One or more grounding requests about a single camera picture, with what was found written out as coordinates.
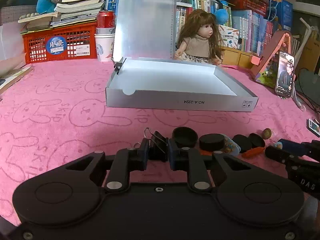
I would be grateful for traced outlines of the white plastic pipe frame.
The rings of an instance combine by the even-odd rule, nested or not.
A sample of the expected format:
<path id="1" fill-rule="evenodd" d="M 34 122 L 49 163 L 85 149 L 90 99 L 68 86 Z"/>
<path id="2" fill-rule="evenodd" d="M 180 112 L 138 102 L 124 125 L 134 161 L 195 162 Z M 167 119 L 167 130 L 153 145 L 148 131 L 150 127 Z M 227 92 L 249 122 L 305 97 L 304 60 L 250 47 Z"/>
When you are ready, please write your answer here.
<path id="1" fill-rule="evenodd" d="M 297 67 L 297 64 L 299 63 L 300 57 L 302 55 L 303 49 L 311 36 L 311 34 L 315 31 L 316 35 L 319 34 L 319 28 L 316 26 L 310 26 L 302 17 L 299 19 L 305 26 L 305 33 L 303 36 L 303 39 L 300 43 L 300 47 L 298 48 L 298 51 L 295 54 L 295 67 Z"/>

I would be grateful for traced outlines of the large black binder clip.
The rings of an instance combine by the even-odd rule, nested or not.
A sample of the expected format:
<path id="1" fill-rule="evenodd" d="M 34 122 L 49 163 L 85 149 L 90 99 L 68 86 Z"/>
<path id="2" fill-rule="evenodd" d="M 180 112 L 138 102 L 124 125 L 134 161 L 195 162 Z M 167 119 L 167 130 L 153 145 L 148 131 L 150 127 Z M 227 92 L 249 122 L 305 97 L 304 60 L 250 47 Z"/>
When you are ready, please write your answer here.
<path id="1" fill-rule="evenodd" d="M 139 150 L 143 144 L 146 144 L 147 150 L 145 156 L 147 160 L 167 162 L 169 158 L 168 138 L 161 135 L 159 131 L 152 132 L 148 127 L 144 129 L 143 135 L 144 139 L 142 142 L 135 143 L 133 149 Z"/>

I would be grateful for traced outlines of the black round lid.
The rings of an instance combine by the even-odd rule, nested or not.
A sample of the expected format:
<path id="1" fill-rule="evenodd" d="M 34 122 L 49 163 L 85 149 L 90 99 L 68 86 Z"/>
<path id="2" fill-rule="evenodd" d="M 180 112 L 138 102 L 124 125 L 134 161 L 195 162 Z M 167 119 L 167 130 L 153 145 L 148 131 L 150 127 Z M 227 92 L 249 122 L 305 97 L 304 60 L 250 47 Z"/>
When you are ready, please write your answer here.
<path id="1" fill-rule="evenodd" d="M 222 134 L 205 134 L 199 138 L 200 149 L 208 152 L 219 151 L 225 146 L 225 137 Z"/>
<path id="2" fill-rule="evenodd" d="M 250 139 L 242 134 L 236 134 L 232 140 L 240 147 L 240 153 L 245 153 L 252 148 Z"/>

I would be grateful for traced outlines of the wooden drawer unit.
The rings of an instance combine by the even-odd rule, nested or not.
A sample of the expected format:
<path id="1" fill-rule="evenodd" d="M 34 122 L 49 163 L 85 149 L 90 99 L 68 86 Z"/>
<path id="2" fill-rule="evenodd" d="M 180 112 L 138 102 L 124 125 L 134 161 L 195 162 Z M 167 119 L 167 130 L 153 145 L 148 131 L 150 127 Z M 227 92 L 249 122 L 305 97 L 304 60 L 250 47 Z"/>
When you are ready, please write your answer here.
<path id="1" fill-rule="evenodd" d="M 238 66 L 251 69 L 254 64 L 257 65 L 260 62 L 260 57 L 242 50 L 222 47 L 222 51 L 224 52 L 222 60 L 223 66 Z"/>

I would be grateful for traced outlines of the smartphone with pink case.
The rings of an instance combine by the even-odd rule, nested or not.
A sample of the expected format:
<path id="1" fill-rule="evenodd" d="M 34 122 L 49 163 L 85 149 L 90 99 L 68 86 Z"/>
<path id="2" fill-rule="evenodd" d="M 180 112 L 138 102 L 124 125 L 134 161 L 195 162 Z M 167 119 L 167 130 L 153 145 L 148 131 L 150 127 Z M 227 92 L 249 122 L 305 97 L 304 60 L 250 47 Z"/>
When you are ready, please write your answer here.
<path id="1" fill-rule="evenodd" d="M 275 84 L 275 93 L 282 98 L 289 98 L 292 92 L 295 58 L 286 53 L 279 52 L 278 72 Z"/>

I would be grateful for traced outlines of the pink bunny table cloth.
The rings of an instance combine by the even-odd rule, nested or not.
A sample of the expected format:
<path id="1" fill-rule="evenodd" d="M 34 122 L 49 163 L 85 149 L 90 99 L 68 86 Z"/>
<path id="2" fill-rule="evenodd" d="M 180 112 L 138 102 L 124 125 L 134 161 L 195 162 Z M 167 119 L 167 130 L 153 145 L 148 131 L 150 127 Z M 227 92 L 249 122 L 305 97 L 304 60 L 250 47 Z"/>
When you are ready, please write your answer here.
<path id="1" fill-rule="evenodd" d="M 301 111 L 244 72 L 228 70 L 258 96 L 251 113 L 109 108 L 105 86 L 112 69 L 97 60 L 33 64 L 1 95 L 1 216 L 12 224 L 20 223 L 12 204 L 20 183 L 96 150 L 115 154 L 140 142 L 145 128 L 165 137 L 180 126 L 229 137 L 269 128 L 271 142 L 315 139 L 306 127 L 312 111 Z"/>

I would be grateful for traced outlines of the black round cap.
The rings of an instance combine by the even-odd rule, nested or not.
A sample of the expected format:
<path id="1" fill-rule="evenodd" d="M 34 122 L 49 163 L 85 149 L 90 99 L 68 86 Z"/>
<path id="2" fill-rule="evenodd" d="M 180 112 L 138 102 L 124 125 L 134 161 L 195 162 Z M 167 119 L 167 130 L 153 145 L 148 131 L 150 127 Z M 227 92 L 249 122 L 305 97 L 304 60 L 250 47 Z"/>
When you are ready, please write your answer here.
<path id="1" fill-rule="evenodd" d="M 179 148 L 194 148 L 198 140 L 198 135 L 189 127 L 177 127 L 172 132 L 172 139 Z"/>

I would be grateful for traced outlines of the red soda can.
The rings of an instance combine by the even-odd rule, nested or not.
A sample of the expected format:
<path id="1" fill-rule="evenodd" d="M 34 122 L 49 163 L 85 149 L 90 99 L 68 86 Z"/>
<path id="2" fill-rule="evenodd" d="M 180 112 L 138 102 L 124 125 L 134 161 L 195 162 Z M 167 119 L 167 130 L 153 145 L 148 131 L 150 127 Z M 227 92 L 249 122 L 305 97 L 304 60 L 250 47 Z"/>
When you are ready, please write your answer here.
<path id="1" fill-rule="evenodd" d="M 113 28 L 115 26 L 115 14 L 113 11 L 100 11 L 97 14 L 98 28 Z"/>

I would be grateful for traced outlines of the white stationery box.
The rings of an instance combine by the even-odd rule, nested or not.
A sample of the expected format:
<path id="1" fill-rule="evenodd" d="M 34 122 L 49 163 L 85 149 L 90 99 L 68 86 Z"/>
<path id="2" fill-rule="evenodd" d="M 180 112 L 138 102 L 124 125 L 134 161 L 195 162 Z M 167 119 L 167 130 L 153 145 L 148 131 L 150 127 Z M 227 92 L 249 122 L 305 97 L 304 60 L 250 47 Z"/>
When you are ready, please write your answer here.
<path id="1" fill-rule="evenodd" d="M 218 30 L 221 36 L 221 45 L 227 48 L 239 49 L 240 31 L 224 25 L 218 25 Z"/>

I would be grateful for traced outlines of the brown walnut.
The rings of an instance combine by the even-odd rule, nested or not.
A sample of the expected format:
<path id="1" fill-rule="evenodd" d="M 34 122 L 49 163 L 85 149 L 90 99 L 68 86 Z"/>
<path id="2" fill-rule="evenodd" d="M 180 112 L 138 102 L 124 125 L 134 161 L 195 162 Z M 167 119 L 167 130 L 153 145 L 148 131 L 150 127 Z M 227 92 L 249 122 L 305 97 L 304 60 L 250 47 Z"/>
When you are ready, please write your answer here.
<path id="1" fill-rule="evenodd" d="M 272 131 L 270 128 L 266 128 L 262 131 L 261 133 L 261 137 L 264 139 L 264 140 L 267 140 L 267 139 L 270 139 L 272 137 Z"/>

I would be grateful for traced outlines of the black flat round lid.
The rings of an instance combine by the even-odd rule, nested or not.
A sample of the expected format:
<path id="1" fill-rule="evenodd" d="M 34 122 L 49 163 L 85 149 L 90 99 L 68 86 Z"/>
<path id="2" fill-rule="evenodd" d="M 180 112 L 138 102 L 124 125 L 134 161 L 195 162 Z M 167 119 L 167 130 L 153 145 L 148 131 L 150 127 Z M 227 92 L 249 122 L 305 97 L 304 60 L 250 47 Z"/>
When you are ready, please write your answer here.
<path id="1" fill-rule="evenodd" d="M 232 140 L 240 147 L 240 153 L 245 153 L 252 148 L 250 139 L 242 134 L 236 134 Z"/>

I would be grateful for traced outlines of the blue cardboard box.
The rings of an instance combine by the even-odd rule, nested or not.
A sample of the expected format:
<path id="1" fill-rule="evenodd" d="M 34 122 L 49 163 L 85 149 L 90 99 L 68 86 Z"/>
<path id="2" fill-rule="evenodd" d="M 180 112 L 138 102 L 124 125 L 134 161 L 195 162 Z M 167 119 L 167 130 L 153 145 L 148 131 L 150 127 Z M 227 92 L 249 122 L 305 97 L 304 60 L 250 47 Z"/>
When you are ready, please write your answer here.
<path id="1" fill-rule="evenodd" d="M 283 30 L 291 31 L 293 4 L 286 0 L 268 0 L 267 20 L 277 21 Z"/>

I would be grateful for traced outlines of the stack of books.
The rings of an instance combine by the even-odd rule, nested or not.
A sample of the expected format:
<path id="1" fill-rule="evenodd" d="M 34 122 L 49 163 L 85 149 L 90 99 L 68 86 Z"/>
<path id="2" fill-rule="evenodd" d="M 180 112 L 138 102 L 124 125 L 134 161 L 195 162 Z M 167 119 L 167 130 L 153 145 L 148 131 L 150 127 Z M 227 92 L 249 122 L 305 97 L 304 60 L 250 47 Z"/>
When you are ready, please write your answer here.
<path id="1" fill-rule="evenodd" d="M 105 0 L 52 0 L 54 12 L 37 12 L 20 16 L 18 23 L 24 24 L 27 31 L 60 27 L 86 21 L 93 21 L 105 4 Z"/>

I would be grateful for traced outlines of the pink triangular toy house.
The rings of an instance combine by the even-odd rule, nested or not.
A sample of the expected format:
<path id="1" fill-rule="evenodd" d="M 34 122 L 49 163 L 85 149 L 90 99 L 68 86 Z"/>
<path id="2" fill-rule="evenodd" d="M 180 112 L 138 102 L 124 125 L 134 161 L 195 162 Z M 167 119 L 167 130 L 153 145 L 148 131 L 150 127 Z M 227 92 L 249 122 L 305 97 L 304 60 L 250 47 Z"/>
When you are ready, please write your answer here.
<path id="1" fill-rule="evenodd" d="M 253 80 L 261 85 L 275 88 L 278 72 L 279 53 L 285 52 L 292 54 L 291 48 L 292 35 L 289 31 L 278 30 L 271 37 L 258 62 L 253 63 L 250 70 Z"/>

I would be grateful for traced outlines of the dark grey pouch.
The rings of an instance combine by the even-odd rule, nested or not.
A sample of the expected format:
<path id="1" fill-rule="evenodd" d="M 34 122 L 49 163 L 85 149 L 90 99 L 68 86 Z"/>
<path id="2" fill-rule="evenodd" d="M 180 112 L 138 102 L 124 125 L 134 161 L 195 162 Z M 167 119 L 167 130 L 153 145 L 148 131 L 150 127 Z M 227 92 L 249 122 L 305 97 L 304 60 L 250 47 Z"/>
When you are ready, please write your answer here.
<path id="1" fill-rule="evenodd" d="M 306 68 L 298 71 L 295 81 L 296 91 L 309 99 L 312 103 L 319 105 L 319 75 L 313 74 Z"/>

